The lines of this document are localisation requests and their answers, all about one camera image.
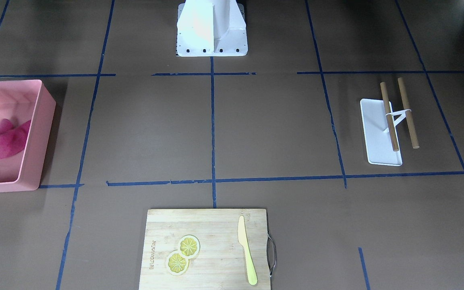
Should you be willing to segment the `wooden rack rod two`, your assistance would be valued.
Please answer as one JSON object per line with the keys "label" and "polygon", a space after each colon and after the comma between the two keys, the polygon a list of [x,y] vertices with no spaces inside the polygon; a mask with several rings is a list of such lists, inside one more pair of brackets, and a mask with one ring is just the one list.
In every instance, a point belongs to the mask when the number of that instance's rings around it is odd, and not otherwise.
{"label": "wooden rack rod two", "polygon": [[412,145],[413,149],[419,149],[420,145],[419,145],[418,136],[417,136],[417,133],[416,133],[416,128],[415,128],[415,124],[414,124],[414,118],[413,118],[413,115],[412,115],[412,110],[410,108],[410,101],[409,101],[409,98],[408,98],[408,94],[407,94],[406,86],[405,86],[405,83],[404,83],[404,79],[403,79],[403,77],[398,77],[397,81],[398,81],[398,88],[399,88],[399,91],[400,91],[400,94],[401,94],[403,109],[404,109],[405,116],[406,116],[405,119],[406,119],[406,122],[407,122],[407,127],[408,127],[408,131],[409,131],[409,135],[410,135],[411,145]]}

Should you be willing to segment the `pink plastic bin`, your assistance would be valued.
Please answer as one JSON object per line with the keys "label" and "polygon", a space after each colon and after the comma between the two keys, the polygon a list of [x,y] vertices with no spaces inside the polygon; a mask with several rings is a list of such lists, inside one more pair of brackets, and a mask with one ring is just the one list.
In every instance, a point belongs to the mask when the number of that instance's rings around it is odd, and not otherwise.
{"label": "pink plastic bin", "polygon": [[25,149],[0,159],[0,192],[39,187],[56,102],[41,80],[0,81],[0,121],[15,127],[31,120]]}

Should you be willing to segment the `bamboo cutting board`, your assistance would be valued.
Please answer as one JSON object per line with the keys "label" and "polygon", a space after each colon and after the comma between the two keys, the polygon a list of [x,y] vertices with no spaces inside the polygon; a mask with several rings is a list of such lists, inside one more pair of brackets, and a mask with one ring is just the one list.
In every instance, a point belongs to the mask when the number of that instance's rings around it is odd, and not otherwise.
{"label": "bamboo cutting board", "polygon": [[[245,218],[258,283],[250,285],[238,218]],[[195,235],[201,249],[183,275],[170,275],[166,258],[184,235]],[[140,290],[270,290],[265,209],[150,209],[145,225]]]}

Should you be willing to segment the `pink microfiber cloth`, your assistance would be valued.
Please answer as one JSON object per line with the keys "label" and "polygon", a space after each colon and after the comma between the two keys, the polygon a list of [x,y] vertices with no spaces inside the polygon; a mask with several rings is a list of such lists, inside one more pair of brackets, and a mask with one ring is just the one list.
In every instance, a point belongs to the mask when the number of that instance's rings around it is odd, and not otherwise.
{"label": "pink microfiber cloth", "polygon": [[15,156],[25,149],[30,128],[31,120],[17,127],[6,118],[0,121],[0,160]]}

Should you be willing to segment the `wooden rack rod one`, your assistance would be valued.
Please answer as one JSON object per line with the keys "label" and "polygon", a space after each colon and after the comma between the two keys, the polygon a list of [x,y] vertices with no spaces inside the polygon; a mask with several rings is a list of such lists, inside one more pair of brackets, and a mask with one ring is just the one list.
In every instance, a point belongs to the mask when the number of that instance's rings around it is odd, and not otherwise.
{"label": "wooden rack rod one", "polygon": [[390,108],[390,102],[388,98],[387,86],[384,81],[380,83],[381,95],[383,99],[383,106],[385,110],[385,119],[388,125],[388,132],[390,136],[390,141],[392,145],[392,150],[398,152],[400,147],[398,145],[397,133],[394,126],[394,116],[392,115],[392,109]]}

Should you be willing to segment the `lemon slice one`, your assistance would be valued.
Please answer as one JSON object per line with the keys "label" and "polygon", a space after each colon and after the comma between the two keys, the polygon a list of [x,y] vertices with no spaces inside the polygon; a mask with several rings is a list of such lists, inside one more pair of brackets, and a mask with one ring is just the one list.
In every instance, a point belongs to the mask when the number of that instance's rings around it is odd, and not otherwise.
{"label": "lemon slice one", "polygon": [[178,242],[178,253],[185,259],[195,258],[200,249],[200,241],[195,235],[184,235]]}

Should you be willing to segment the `white rack tray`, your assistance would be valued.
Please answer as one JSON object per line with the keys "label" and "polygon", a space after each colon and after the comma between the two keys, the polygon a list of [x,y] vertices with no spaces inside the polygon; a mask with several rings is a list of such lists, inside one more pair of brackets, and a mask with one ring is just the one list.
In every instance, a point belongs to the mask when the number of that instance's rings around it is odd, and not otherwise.
{"label": "white rack tray", "polygon": [[370,164],[401,166],[401,151],[394,151],[382,100],[361,99],[363,133]]}

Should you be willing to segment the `yellow plastic knife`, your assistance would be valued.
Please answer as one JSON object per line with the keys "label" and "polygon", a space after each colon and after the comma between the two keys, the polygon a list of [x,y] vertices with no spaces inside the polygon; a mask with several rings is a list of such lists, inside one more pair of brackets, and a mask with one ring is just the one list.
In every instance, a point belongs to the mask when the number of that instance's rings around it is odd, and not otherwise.
{"label": "yellow plastic knife", "polygon": [[245,218],[243,215],[240,215],[238,218],[237,233],[238,242],[243,247],[244,251],[247,281],[250,285],[256,285],[258,283],[258,277],[253,263],[250,245],[247,239],[247,230],[245,225]]}

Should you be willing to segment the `white column with base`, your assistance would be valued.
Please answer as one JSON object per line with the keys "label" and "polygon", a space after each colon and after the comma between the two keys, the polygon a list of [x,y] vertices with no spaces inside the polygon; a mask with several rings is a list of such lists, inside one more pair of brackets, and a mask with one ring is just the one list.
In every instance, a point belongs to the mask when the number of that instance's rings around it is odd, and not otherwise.
{"label": "white column with base", "polygon": [[237,0],[186,0],[179,4],[176,54],[179,57],[245,56],[245,4]]}

